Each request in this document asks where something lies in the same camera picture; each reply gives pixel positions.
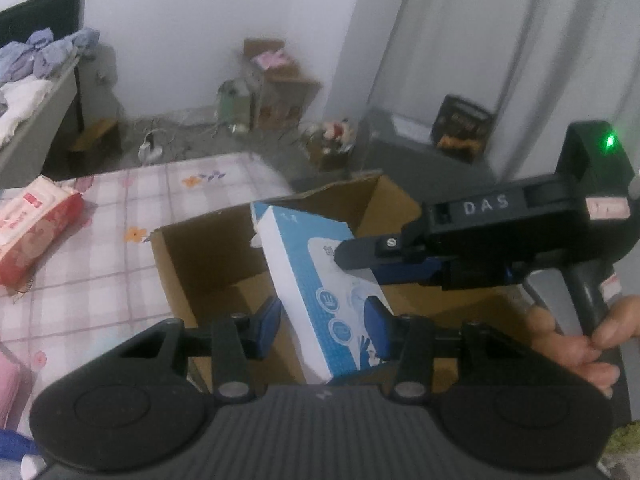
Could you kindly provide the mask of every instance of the pink plaid sheet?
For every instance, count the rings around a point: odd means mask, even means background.
[[[22,368],[8,422],[30,434],[46,386],[170,316],[148,236],[162,225],[290,194],[251,153],[211,156],[72,180],[84,216],[47,250],[24,292],[0,287],[0,352]],[[18,189],[7,189],[0,204]]]

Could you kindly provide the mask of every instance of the red and white package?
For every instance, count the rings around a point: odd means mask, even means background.
[[[0,285],[15,285],[78,218],[82,195],[39,176],[0,209]]]

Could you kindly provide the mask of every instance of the pink cloth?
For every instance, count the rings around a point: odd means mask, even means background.
[[[0,428],[6,426],[11,407],[20,387],[20,367],[0,352]]]
[[[277,50],[276,52],[274,52],[273,50],[267,50],[262,54],[254,57],[254,61],[263,70],[268,70],[270,68],[279,68],[293,62],[293,60],[289,56],[287,56],[287,54],[282,49]]]

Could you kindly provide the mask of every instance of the tissue box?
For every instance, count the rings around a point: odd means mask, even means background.
[[[252,204],[252,218],[306,382],[379,364],[364,302],[377,296],[388,303],[369,269],[346,273],[334,262],[338,244],[353,238],[348,225],[261,202]]]
[[[15,285],[82,212],[75,189],[39,176],[0,210],[0,284]]]

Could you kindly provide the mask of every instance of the human hand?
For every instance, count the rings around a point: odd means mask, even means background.
[[[591,337],[556,333],[556,320],[548,310],[539,306],[529,309],[527,326],[534,350],[594,384],[610,397],[611,387],[620,377],[620,370],[615,365],[597,363],[596,360],[603,350],[640,336],[640,296],[625,296],[617,301]]]

